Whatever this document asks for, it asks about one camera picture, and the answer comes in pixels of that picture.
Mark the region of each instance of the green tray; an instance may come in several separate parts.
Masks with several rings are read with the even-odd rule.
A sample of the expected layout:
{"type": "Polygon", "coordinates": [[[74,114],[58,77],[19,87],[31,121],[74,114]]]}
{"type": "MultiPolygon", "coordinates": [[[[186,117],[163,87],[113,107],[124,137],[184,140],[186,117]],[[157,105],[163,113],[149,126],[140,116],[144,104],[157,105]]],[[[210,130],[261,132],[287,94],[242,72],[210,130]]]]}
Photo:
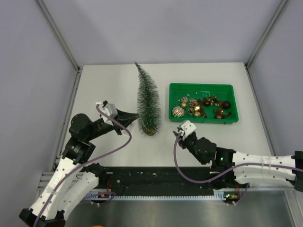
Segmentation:
{"type": "Polygon", "coordinates": [[[226,84],[180,84],[171,83],[169,85],[169,119],[172,122],[183,122],[185,120],[190,120],[191,122],[199,123],[221,123],[221,124],[232,124],[239,120],[238,111],[235,101],[235,96],[233,92],[232,85],[226,84]],[[176,106],[180,106],[178,101],[182,97],[187,96],[188,99],[203,99],[204,97],[217,96],[217,100],[229,101],[231,107],[225,112],[231,111],[232,114],[226,119],[215,119],[214,109],[219,109],[217,106],[203,106],[205,109],[207,118],[195,118],[187,113],[189,109],[189,102],[187,103],[187,108],[185,109],[185,115],[183,117],[173,117],[172,109],[176,106]]]}

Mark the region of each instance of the wire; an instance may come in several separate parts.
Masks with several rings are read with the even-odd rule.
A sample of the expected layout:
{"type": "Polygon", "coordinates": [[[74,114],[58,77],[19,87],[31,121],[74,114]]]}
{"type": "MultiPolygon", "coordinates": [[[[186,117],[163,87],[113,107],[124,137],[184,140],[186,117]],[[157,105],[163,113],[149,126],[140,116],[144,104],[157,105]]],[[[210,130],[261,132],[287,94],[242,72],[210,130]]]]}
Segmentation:
{"type": "Polygon", "coordinates": [[[92,197],[97,197],[97,196],[100,196],[100,195],[111,195],[111,194],[113,195],[113,197],[110,197],[110,199],[101,203],[101,205],[105,205],[105,204],[108,204],[113,198],[115,198],[117,196],[115,192],[101,192],[101,193],[98,193],[98,194],[92,194],[92,195],[86,196],[83,199],[86,200],[86,199],[90,199],[92,197]]]}
{"type": "Polygon", "coordinates": [[[236,186],[236,194],[240,193],[239,189],[240,189],[240,186],[237,184],[237,186],[236,186]]]}
{"type": "MultiPolygon", "coordinates": [[[[228,172],[232,171],[233,169],[241,167],[241,166],[266,166],[266,167],[275,167],[275,168],[282,168],[282,169],[290,169],[290,170],[295,170],[295,171],[298,171],[298,172],[303,172],[303,169],[299,169],[299,168],[295,168],[295,167],[290,167],[290,166],[274,165],[274,164],[270,164],[269,165],[269,164],[263,164],[263,163],[251,163],[251,162],[247,162],[247,163],[241,163],[241,164],[235,165],[233,167],[230,167],[230,168],[226,169],[225,171],[223,171],[222,173],[220,173],[217,176],[214,176],[214,177],[212,177],[210,179],[202,180],[202,181],[193,180],[193,179],[187,177],[184,173],[182,173],[182,171],[180,170],[180,167],[178,166],[178,163],[177,163],[177,144],[178,144],[178,141],[179,141],[180,137],[181,137],[181,133],[179,133],[178,136],[176,137],[175,144],[174,144],[174,161],[175,161],[175,166],[177,168],[178,173],[183,178],[185,178],[186,180],[188,180],[188,181],[190,181],[192,183],[209,183],[209,182],[214,181],[214,180],[220,178],[221,176],[227,174],[228,172]]],[[[249,183],[247,184],[244,193],[248,190],[248,188],[249,188],[249,183]]]]}
{"type": "MultiPolygon", "coordinates": [[[[93,163],[93,162],[97,161],[98,159],[101,159],[101,158],[103,158],[103,157],[106,157],[106,156],[108,156],[108,155],[111,155],[111,154],[115,153],[115,152],[118,151],[118,150],[121,150],[122,148],[126,147],[126,146],[130,143],[130,141],[132,140],[132,135],[131,135],[130,131],[129,131],[126,127],[124,127],[122,124],[120,124],[118,121],[116,121],[115,119],[113,119],[113,118],[111,118],[110,116],[108,116],[108,115],[106,115],[105,113],[103,113],[103,112],[99,109],[99,106],[100,106],[100,104],[98,104],[98,105],[96,106],[96,109],[97,109],[97,111],[98,111],[102,116],[108,118],[108,119],[111,120],[115,125],[119,126],[121,129],[123,129],[123,130],[125,130],[125,131],[127,132],[127,134],[129,135],[128,141],[127,141],[125,144],[123,144],[122,146],[120,146],[120,147],[118,147],[118,148],[116,148],[116,149],[114,149],[114,150],[112,150],[112,151],[110,151],[110,152],[108,152],[108,153],[106,153],[106,154],[100,155],[99,157],[93,158],[92,160],[90,160],[90,161],[88,161],[88,162],[86,162],[86,163],[83,163],[83,164],[81,164],[80,166],[74,168],[74,169],[73,169],[72,171],[70,171],[67,175],[65,175],[65,176],[62,178],[61,181],[58,182],[58,184],[57,184],[57,185],[55,186],[55,188],[53,189],[53,192],[56,192],[56,190],[60,187],[60,185],[61,185],[61,184],[62,184],[70,175],[72,175],[74,172],[76,172],[78,169],[81,169],[81,168],[83,168],[84,166],[86,166],[86,165],[88,165],[88,164],[90,164],[90,163],[93,163]]],[[[35,219],[35,222],[34,222],[33,227],[36,227],[36,226],[37,226],[38,220],[40,219],[41,215],[42,215],[43,212],[45,211],[46,206],[48,205],[48,203],[50,202],[50,200],[52,199],[52,197],[53,197],[53,193],[50,194],[50,196],[49,196],[48,199],[46,200],[44,206],[42,207],[42,209],[40,210],[39,214],[37,215],[37,218],[35,219]]]]}
{"type": "Polygon", "coordinates": [[[245,190],[244,190],[242,196],[238,199],[238,201],[236,201],[236,202],[234,203],[235,206],[238,205],[238,203],[239,203],[239,202],[243,199],[243,197],[246,195],[246,192],[247,192],[247,190],[248,190],[249,187],[250,187],[250,184],[247,183],[247,184],[246,184],[246,188],[245,188],[245,190]]]}

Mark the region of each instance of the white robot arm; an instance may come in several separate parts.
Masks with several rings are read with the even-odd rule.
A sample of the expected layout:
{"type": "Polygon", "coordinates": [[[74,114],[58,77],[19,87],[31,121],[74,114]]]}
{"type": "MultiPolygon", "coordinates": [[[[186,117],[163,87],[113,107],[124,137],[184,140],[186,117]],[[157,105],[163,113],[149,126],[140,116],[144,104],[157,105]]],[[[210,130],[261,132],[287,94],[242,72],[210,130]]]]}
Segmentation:
{"type": "Polygon", "coordinates": [[[202,165],[211,163],[211,169],[217,174],[232,168],[232,174],[220,178],[222,184],[270,183],[303,191],[303,152],[296,151],[294,156],[280,157],[244,154],[219,148],[204,137],[198,139],[195,130],[196,126],[190,121],[179,125],[178,132],[174,132],[176,136],[180,135],[178,144],[183,149],[188,149],[202,165]]]}
{"type": "MultiPolygon", "coordinates": [[[[139,117],[136,113],[117,110],[107,101],[103,103],[102,111],[125,128],[139,117]]],[[[120,127],[103,115],[95,122],[83,113],[73,117],[69,128],[71,138],[65,146],[54,175],[37,201],[30,208],[23,209],[19,215],[28,226],[63,227],[65,225],[66,219],[76,205],[106,177],[104,167],[98,164],[84,167],[95,149],[89,141],[112,130],[122,135],[120,127]],[[73,179],[83,167],[86,172],[70,188],[73,179]]]]}

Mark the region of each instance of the christmas ornament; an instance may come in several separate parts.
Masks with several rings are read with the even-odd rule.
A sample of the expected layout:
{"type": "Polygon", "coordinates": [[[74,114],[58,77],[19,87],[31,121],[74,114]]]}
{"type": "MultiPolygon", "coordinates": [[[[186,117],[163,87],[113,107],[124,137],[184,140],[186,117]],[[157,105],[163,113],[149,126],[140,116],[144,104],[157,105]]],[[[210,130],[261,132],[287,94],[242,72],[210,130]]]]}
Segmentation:
{"type": "Polygon", "coordinates": [[[173,117],[183,117],[184,116],[184,109],[181,106],[176,106],[172,109],[172,116],[173,117]]]}
{"type": "Polygon", "coordinates": [[[213,110],[213,113],[215,113],[215,114],[224,114],[224,111],[223,111],[223,108],[222,107],[220,107],[218,110],[213,110]]]}
{"type": "Polygon", "coordinates": [[[161,126],[160,98],[157,85],[138,63],[139,88],[137,97],[137,111],[140,116],[138,125],[140,130],[148,136],[155,135],[161,126]]]}
{"type": "Polygon", "coordinates": [[[187,110],[188,115],[193,115],[195,113],[195,110],[191,107],[187,110]]]}
{"type": "Polygon", "coordinates": [[[200,112],[201,116],[203,116],[204,118],[207,118],[206,112],[202,107],[199,112],[200,112]]]}
{"type": "Polygon", "coordinates": [[[218,102],[218,100],[217,100],[217,96],[212,97],[212,102],[213,102],[213,103],[217,103],[217,102],[218,102]]]}
{"type": "Polygon", "coordinates": [[[187,107],[187,104],[185,102],[182,102],[180,105],[183,109],[185,109],[187,107]]]}
{"type": "Polygon", "coordinates": [[[188,98],[186,96],[184,96],[183,98],[181,98],[179,100],[179,102],[182,102],[182,103],[187,103],[188,102],[188,98]]]}
{"type": "Polygon", "coordinates": [[[197,100],[191,98],[189,100],[189,104],[190,104],[191,107],[195,107],[196,105],[198,105],[198,102],[197,102],[197,100]]]}
{"type": "Polygon", "coordinates": [[[199,106],[203,106],[203,102],[204,101],[201,101],[201,99],[197,99],[197,103],[198,103],[199,106]]]}
{"type": "Polygon", "coordinates": [[[222,104],[223,109],[229,109],[231,107],[231,103],[228,101],[223,102],[222,104]]]}
{"type": "Polygon", "coordinates": [[[205,106],[210,106],[210,101],[208,101],[208,100],[204,101],[204,105],[205,106]]]}
{"type": "Polygon", "coordinates": [[[201,110],[201,107],[197,105],[197,106],[194,107],[194,110],[195,110],[195,111],[200,111],[200,110],[201,110]]]}
{"type": "Polygon", "coordinates": [[[196,112],[194,113],[194,117],[195,117],[195,118],[198,118],[198,117],[200,117],[200,116],[201,116],[200,112],[196,111],[196,112]]]}
{"type": "Polygon", "coordinates": [[[217,103],[215,103],[215,106],[222,106],[224,103],[224,101],[218,101],[217,103]]]}
{"type": "Polygon", "coordinates": [[[215,118],[215,119],[223,119],[223,115],[217,113],[217,114],[214,116],[214,118],[215,118]]]}

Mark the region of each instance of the gold ornament ball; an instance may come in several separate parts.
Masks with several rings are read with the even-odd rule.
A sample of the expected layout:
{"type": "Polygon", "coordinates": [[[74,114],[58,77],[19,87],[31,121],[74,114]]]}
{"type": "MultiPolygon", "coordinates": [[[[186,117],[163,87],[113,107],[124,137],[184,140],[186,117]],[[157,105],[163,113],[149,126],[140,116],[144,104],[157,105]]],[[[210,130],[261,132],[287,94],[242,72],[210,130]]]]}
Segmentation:
{"type": "Polygon", "coordinates": [[[201,116],[200,112],[196,111],[196,112],[194,113],[194,117],[198,118],[198,117],[200,117],[200,116],[201,116]]]}
{"type": "Polygon", "coordinates": [[[200,111],[201,107],[199,105],[197,105],[197,106],[194,107],[194,110],[195,110],[195,112],[200,111]]]}
{"type": "Polygon", "coordinates": [[[183,117],[185,114],[184,109],[181,106],[176,106],[172,109],[172,116],[173,117],[183,117]]]}
{"type": "Polygon", "coordinates": [[[186,104],[185,102],[182,102],[182,103],[181,103],[181,107],[182,107],[183,109],[185,109],[185,108],[187,107],[187,104],[186,104]]]}

